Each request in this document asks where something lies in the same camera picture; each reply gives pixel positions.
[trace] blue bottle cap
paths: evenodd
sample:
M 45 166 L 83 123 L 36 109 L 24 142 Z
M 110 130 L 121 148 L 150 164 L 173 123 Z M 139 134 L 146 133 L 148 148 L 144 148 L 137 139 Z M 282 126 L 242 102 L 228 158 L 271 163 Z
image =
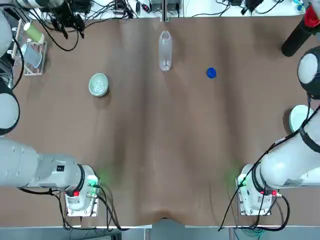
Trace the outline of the blue bottle cap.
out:
M 214 79 L 217 76 L 217 72 L 213 67 L 209 67 L 206 71 L 206 75 L 208 76 L 208 78 Z

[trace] bowl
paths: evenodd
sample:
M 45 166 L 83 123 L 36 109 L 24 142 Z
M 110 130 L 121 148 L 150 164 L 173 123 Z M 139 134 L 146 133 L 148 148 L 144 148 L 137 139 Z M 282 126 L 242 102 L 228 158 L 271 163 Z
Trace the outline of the bowl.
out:
M 300 128 L 301 124 L 307 117 L 307 113 L 308 107 L 306 105 L 297 105 L 292 109 L 289 116 L 289 126 L 292 132 L 295 132 Z M 310 108 L 308 118 L 310 118 L 313 113 L 314 111 Z
M 102 97 L 108 90 L 108 78 L 103 73 L 96 73 L 89 81 L 89 91 L 95 97 Z

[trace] brown table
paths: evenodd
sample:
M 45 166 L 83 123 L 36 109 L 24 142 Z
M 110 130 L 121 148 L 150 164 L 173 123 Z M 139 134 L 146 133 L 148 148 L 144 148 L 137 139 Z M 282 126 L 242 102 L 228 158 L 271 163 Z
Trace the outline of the brown table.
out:
M 296 69 L 302 54 L 316 46 L 315 38 L 294 57 L 280 52 L 300 19 L 95 24 L 72 52 L 51 45 L 43 76 L 22 79 L 15 90 L 21 118 L 8 137 L 40 153 L 69 154 L 92 166 L 111 189 L 122 226 L 161 218 L 218 226 L 234 192 L 234 177 L 286 135 L 284 113 L 307 101 Z M 173 37 L 172 69 L 165 73 L 158 66 L 164 29 Z M 68 41 L 54 36 L 67 48 L 74 35 Z M 217 71 L 215 79 L 206 77 L 210 66 Z M 97 72 L 108 77 L 106 97 L 88 91 Z M 290 225 L 320 225 L 319 188 L 284 193 L 291 204 Z M 0 202 L 0 226 L 62 225 L 53 197 L 1 188 Z M 261 224 L 281 224 L 277 212 L 262 217 Z M 240 217 L 238 224 L 254 220 Z M 103 205 L 99 216 L 85 218 L 83 225 L 105 226 Z M 225 225 L 236 225 L 231 211 Z

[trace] red object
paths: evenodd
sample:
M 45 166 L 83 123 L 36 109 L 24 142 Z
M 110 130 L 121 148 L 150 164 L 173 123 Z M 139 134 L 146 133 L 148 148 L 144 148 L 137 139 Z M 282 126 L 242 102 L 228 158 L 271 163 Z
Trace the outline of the red object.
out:
M 320 20 L 318 19 L 312 5 L 305 10 L 304 24 L 310 28 L 314 28 L 320 24 Z
M 150 13 L 151 12 L 151 9 L 150 9 L 150 7 L 148 7 L 146 4 L 142 4 L 142 8 L 143 8 L 143 10 L 144 11 L 146 11 L 147 13 Z

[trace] bottle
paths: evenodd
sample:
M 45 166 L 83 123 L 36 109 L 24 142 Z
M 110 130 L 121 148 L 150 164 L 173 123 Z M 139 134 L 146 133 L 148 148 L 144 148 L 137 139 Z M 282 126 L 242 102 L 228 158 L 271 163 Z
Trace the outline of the bottle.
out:
M 159 67 L 167 72 L 172 62 L 172 37 L 168 31 L 163 31 L 159 37 Z

